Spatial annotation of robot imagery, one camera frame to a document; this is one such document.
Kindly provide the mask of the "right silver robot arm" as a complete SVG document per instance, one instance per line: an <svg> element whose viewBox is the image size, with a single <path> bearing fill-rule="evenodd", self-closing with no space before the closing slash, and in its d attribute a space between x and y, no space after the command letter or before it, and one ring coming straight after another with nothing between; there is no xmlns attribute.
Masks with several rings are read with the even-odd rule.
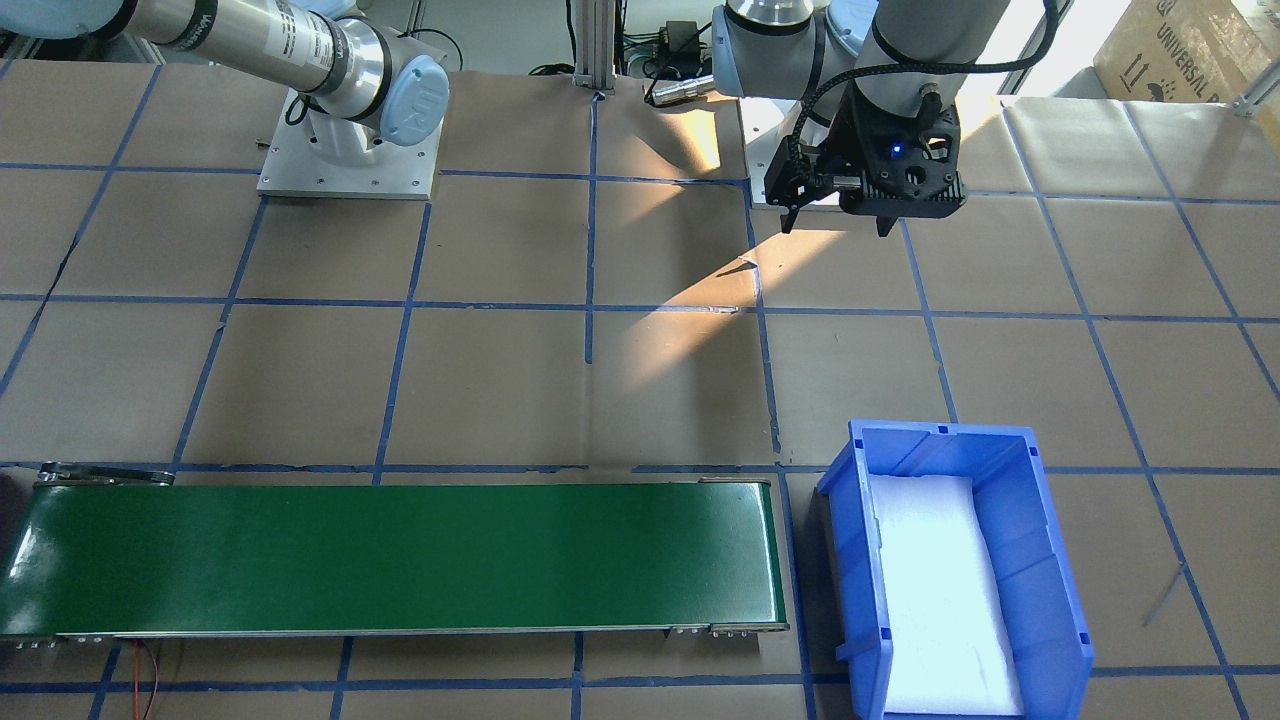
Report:
<svg viewBox="0 0 1280 720"><path fill-rule="evenodd" d="M353 1L5 1L36 38L133 35L297 91L314 110L431 158L451 99L444 53Z"/></svg>

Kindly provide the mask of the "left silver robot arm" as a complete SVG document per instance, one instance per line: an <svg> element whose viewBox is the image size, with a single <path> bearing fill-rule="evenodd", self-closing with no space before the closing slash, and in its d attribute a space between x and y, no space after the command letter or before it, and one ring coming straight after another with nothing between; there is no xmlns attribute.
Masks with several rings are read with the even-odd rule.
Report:
<svg viewBox="0 0 1280 720"><path fill-rule="evenodd" d="M799 213L836 197L887 234L904 218L942 219L966 201L956 96L969 76L1025 70L1050 51L1061 5L1043 5L1038 45L984 63L1005 1L727 1L710 20L716 88L788 100L763 179L790 232Z"/></svg>

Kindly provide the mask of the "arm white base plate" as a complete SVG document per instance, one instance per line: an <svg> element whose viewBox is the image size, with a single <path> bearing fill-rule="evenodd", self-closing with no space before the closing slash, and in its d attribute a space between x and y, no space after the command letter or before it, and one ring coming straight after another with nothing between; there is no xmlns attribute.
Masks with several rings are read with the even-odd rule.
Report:
<svg viewBox="0 0 1280 720"><path fill-rule="evenodd" d="M741 97L739 117L742 151L748 169L753 206L786 211L787 206L767 202L774 181L781 179L788 159L786 138L800 114L800 101L773 97Z"/></svg>
<svg viewBox="0 0 1280 720"><path fill-rule="evenodd" d="M282 199L376 199L426 201L433 191L443 126L413 146L385 143L365 126L307 111L291 126L297 92L285 96L257 182Z"/></svg>

